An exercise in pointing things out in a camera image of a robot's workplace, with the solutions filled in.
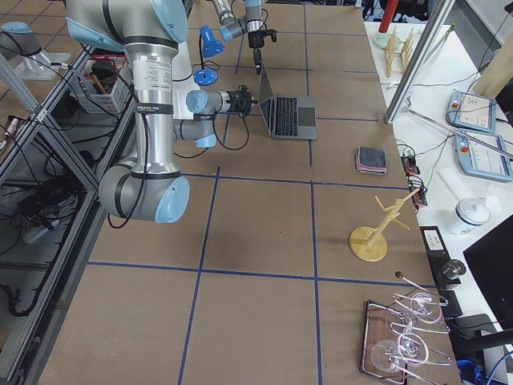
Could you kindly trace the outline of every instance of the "black monitor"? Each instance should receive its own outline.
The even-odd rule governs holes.
[[[513,329],[513,216],[463,252],[503,329]]]

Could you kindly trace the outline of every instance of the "laptop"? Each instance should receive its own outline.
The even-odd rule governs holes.
[[[315,98],[310,96],[275,96],[262,63],[260,107],[269,135],[277,139],[317,139]]]

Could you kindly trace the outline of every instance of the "laptop screen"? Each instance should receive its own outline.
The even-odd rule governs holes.
[[[267,129],[271,131],[271,102],[273,101],[273,89],[267,76],[267,71],[262,63],[260,75],[260,91],[258,94],[258,106],[262,111]]]

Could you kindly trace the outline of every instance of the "laptop keyboard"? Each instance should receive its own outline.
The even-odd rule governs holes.
[[[276,98],[276,135],[297,136],[297,99]]]

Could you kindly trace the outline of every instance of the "industrial robot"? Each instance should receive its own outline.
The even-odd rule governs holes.
[[[227,0],[212,3],[224,40],[248,34],[258,72],[265,37],[276,41],[276,31],[263,28],[261,0],[246,0],[245,16],[238,19]],[[188,11],[180,0],[67,0],[70,36],[124,52],[133,75],[135,150],[112,166],[99,186],[103,207],[117,217],[178,221],[187,208],[190,187],[173,160],[175,141],[213,147],[216,114],[246,116],[253,105],[244,86],[204,91],[194,83],[186,42]]]

